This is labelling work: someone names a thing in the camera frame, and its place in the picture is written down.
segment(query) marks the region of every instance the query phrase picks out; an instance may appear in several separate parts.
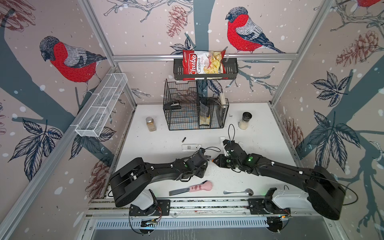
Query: spoon handle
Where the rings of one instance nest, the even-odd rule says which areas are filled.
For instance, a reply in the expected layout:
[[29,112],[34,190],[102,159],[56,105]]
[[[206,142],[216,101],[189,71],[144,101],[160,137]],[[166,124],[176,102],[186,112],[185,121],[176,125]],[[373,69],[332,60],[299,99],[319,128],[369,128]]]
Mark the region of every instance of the spoon handle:
[[224,194],[230,194],[230,193],[241,193],[241,192],[233,192],[233,191],[224,191]]

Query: knife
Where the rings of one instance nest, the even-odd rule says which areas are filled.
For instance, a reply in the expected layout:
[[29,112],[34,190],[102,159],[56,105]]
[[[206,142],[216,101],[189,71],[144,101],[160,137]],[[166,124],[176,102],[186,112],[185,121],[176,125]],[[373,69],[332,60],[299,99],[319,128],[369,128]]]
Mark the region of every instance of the knife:
[[200,190],[211,191],[211,189],[212,189],[212,182],[206,180],[199,185],[169,191],[169,195],[172,196],[172,195],[181,194],[185,192],[197,192]]

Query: black hanging basket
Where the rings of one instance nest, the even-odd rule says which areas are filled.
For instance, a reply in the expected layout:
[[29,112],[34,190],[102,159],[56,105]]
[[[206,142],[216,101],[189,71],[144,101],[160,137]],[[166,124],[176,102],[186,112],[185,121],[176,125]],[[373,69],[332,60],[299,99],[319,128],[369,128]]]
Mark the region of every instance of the black hanging basket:
[[218,73],[218,74],[184,74],[184,68],[183,68],[183,59],[181,58],[175,58],[173,60],[173,74],[175,77],[175,80],[183,81],[184,78],[201,78],[201,79],[208,79],[208,78],[215,78],[216,80],[221,79],[236,79],[237,73],[239,72],[238,65],[237,65],[237,58],[223,58],[222,60],[225,73]]
[[199,96],[196,81],[166,81],[163,110],[169,130],[223,128],[229,108],[221,105],[218,94]]

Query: pink handle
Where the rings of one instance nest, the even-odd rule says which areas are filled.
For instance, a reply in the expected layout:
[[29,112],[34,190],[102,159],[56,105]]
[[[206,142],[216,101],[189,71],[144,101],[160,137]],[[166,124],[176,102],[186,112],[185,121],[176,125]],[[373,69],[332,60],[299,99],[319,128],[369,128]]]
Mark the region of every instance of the pink handle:
[[192,187],[189,187],[189,192],[197,192],[200,190],[210,191],[212,190],[212,183],[210,181],[201,184],[201,185],[195,185]]

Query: black grinder cap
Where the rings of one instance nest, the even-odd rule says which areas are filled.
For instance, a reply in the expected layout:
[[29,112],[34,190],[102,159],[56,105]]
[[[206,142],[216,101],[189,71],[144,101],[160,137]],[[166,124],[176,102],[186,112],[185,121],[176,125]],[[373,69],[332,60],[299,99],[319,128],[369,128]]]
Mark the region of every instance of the black grinder cap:
[[243,121],[244,122],[249,122],[249,120],[251,120],[251,118],[252,118],[252,114],[250,114],[249,112],[244,112],[243,113]]

